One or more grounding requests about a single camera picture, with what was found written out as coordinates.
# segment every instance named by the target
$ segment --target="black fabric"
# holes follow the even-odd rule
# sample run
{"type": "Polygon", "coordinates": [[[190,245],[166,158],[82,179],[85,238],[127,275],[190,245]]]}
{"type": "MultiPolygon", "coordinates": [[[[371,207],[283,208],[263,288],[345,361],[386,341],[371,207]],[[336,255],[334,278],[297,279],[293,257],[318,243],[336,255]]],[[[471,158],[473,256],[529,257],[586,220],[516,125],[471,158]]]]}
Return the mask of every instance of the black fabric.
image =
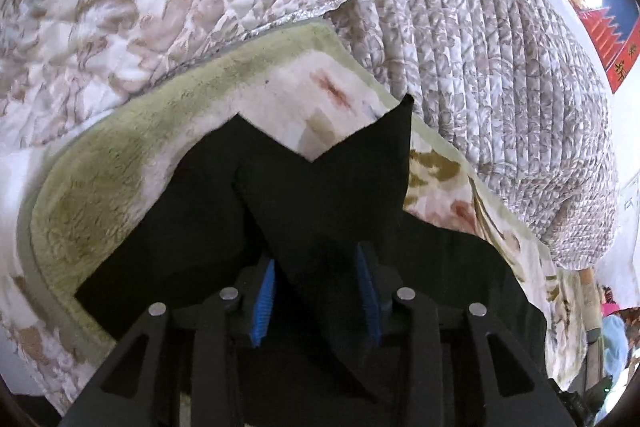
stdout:
{"type": "Polygon", "coordinates": [[[260,349],[239,353],[245,420],[382,427],[400,354],[367,344],[353,249],[369,241],[381,264],[437,303],[485,303],[544,371],[545,319],[500,254],[402,211],[412,102],[405,97],[313,163],[232,118],[184,156],[76,297],[119,338],[149,304],[200,302],[268,250],[278,265],[270,329],[260,349]]]}

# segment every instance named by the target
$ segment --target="floral blanket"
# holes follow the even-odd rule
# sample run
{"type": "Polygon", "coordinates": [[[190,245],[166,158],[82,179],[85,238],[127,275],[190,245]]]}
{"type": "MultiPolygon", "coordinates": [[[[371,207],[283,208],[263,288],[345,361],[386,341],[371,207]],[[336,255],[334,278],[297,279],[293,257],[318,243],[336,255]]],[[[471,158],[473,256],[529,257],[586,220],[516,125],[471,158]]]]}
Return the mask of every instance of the floral blanket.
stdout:
{"type": "MultiPolygon", "coordinates": [[[[331,28],[311,22],[183,67],[85,131],[52,168],[43,162],[44,183],[31,176],[21,195],[17,248],[3,252],[13,267],[0,282],[0,313],[52,403],[66,410],[113,346],[74,299],[78,286],[142,219],[202,136],[240,113],[313,159],[396,103],[331,28]]],[[[547,372],[567,387],[586,348],[578,274],[556,268],[548,248],[461,153],[418,118],[411,147],[405,209],[500,251],[546,317],[547,372]]]]}

